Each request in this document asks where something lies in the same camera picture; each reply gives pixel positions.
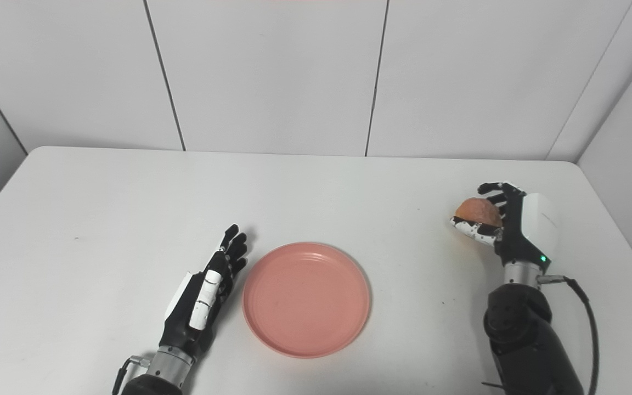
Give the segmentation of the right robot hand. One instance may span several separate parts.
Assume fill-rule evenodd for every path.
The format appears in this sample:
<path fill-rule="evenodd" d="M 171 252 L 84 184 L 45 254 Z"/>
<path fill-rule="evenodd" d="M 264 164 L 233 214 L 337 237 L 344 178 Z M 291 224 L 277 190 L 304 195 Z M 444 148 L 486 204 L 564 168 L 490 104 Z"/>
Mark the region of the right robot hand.
<path fill-rule="evenodd" d="M 550 200 L 509 182 L 482 183 L 477 193 L 478 198 L 461 203 L 451 225 L 493 247 L 502 265 L 531 263 L 546 273 L 559 240 L 557 211 Z"/>

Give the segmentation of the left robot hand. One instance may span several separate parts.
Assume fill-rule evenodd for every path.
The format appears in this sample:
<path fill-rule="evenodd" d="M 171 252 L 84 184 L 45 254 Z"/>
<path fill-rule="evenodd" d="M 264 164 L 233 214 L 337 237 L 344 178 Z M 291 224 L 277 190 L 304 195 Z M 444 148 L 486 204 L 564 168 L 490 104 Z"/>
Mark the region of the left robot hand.
<path fill-rule="evenodd" d="M 235 288 L 239 272 L 247 265 L 246 253 L 247 235 L 233 224 L 206 267 L 183 280 L 165 318 L 160 347 L 175 348 L 195 358 L 208 352 L 215 337 L 213 325 Z"/>

